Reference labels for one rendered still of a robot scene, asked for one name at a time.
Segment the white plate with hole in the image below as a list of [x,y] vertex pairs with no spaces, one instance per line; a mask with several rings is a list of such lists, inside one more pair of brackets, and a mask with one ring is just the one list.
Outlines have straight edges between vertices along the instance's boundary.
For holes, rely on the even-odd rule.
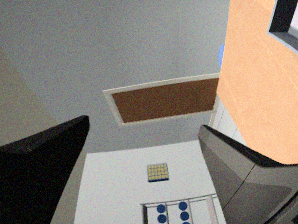
[[298,28],[298,3],[297,8],[295,8],[294,18],[291,19],[291,26]]

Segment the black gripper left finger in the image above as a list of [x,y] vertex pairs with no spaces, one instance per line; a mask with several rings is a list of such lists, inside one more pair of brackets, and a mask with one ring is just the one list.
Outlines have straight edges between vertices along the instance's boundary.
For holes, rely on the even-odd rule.
[[0,208],[15,224],[51,224],[90,128],[74,117],[0,145]]

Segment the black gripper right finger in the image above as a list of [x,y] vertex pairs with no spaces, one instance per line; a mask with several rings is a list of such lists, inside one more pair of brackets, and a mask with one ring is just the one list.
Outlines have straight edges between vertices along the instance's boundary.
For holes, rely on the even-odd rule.
[[298,164],[283,164],[201,124],[198,140],[226,224],[269,224],[298,196]]

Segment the grey open box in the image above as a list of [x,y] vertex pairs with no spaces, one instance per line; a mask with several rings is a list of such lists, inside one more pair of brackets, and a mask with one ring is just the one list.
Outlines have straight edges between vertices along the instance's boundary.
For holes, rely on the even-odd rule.
[[298,55],[298,28],[291,26],[298,0],[274,0],[273,12],[266,35],[277,39],[278,43]]

